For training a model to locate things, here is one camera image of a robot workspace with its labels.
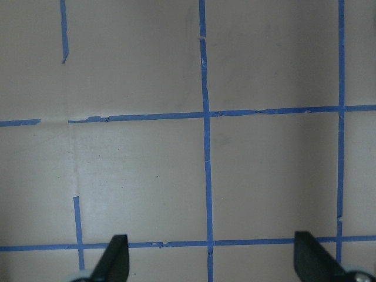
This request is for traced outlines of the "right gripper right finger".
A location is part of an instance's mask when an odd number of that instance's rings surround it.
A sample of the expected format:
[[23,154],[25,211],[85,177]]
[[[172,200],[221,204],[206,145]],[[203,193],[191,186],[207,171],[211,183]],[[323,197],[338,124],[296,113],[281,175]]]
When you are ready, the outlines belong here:
[[346,281],[346,271],[308,231],[294,233],[293,264],[300,281]]

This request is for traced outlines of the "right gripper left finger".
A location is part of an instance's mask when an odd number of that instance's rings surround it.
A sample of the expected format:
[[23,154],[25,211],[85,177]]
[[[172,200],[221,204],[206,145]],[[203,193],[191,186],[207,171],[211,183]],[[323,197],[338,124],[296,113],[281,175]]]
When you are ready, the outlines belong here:
[[130,271],[127,235],[114,235],[89,276],[94,282],[126,282]]

